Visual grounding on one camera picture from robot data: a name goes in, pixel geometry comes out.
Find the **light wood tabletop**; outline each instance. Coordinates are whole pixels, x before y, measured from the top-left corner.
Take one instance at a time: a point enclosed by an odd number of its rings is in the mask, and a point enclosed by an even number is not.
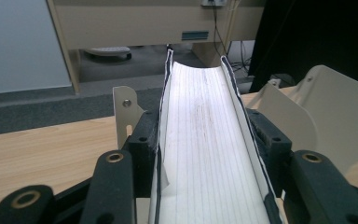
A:
[[[0,201],[29,185],[51,186],[55,194],[68,189],[91,177],[98,157],[113,149],[115,117],[0,134]],[[358,165],[351,172],[348,178],[358,186]]]

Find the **open book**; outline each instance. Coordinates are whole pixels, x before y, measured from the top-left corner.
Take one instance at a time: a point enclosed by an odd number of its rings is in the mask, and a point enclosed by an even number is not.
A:
[[[270,192],[232,70],[166,63],[149,223],[269,223]]]

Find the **curved page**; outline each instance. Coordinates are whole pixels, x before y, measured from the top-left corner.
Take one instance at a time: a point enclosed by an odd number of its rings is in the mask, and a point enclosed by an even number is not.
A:
[[[160,134],[168,183],[151,223],[269,223],[222,67],[174,63],[168,83]]]

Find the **white wall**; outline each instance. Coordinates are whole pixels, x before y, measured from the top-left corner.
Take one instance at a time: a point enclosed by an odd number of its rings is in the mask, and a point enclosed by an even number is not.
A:
[[[0,92],[71,86],[46,0],[0,0]]]

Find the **gray carpet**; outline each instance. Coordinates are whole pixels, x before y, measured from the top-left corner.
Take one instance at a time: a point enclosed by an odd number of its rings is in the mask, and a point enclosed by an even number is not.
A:
[[[144,110],[158,108],[162,89],[137,91]],[[0,133],[11,133],[86,119],[113,116],[112,94],[0,107]]]
[[[192,67],[205,67],[191,45],[173,45],[174,60]],[[165,46],[131,48],[132,59],[91,58],[82,52],[80,94],[72,88],[0,93],[0,133],[11,133],[86,119],[113,116],[112,88],[129,86],[138,93],[145,110],[158,108],[164,79]],[[240,51],[232,48],[231,58]]]

